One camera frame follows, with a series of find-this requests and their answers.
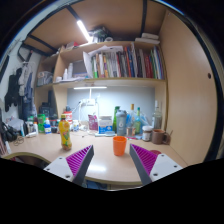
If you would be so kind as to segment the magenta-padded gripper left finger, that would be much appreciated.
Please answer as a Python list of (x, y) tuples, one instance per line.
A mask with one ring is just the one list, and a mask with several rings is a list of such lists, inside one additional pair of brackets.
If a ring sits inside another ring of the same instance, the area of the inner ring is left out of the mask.
[(58, 157), (44, 170), (81, 186), (93, 156), (94, 148), (89, 145), (68, 157)]

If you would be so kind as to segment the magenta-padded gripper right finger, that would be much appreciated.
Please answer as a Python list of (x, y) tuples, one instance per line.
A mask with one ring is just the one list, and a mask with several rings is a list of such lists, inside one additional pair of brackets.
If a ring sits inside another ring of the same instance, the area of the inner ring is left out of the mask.
[(167, 145), (131, 143), (129, 154), (141, 186), (146, 186), (187, 166), (187, 163)]

